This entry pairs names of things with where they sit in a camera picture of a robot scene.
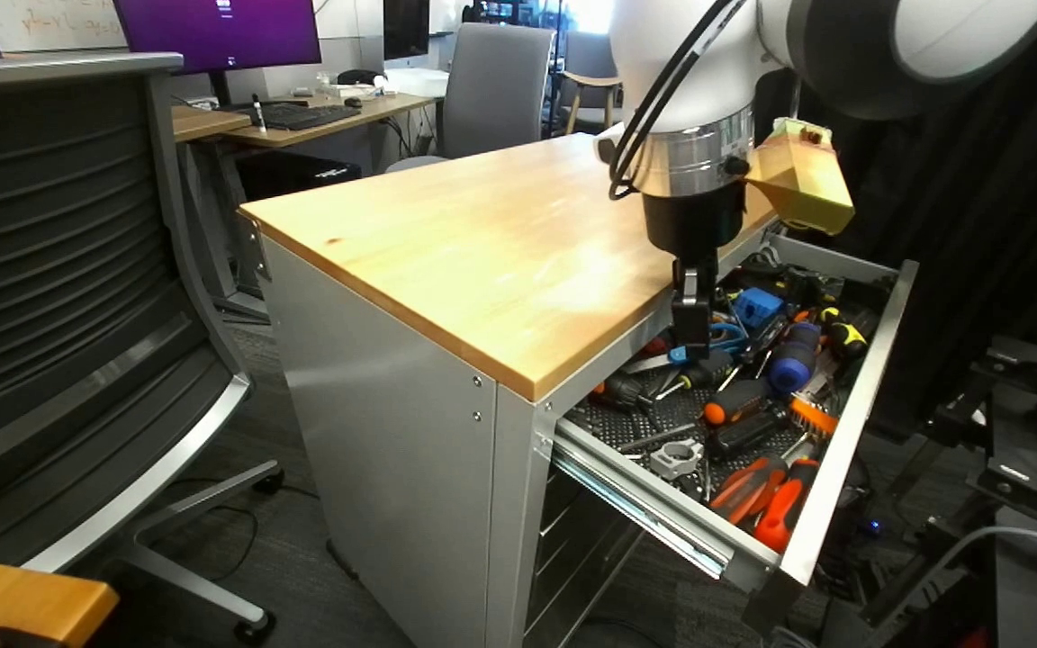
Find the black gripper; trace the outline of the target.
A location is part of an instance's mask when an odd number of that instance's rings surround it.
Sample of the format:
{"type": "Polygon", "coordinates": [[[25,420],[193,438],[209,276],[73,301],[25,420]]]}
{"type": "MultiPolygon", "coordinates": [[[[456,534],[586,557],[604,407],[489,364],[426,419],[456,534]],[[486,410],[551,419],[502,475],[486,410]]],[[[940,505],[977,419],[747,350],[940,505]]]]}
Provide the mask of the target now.
{"type": "Polygon", "coordinates": [[[741,232],[741,212],[741,184],[687,197],[646,197],[648,241],[676,259],[673,286],[681,305],[714,301],[711,259],[741,232]]]}

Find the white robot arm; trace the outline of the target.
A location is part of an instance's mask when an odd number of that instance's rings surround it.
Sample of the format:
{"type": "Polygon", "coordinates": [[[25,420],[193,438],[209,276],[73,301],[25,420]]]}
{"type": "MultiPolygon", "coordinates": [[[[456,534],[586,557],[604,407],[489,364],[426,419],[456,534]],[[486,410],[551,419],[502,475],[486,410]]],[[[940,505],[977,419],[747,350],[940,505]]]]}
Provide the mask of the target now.
{"type": "Polygon", "coordinates": [[[673,301],[711,301],[738,233],[755,84],[787,70],[857,118],[901,118],[995,77],[1037,35],[1037,0],[616,0],[627,122],[609,191],[646,202],[673,301]]]}

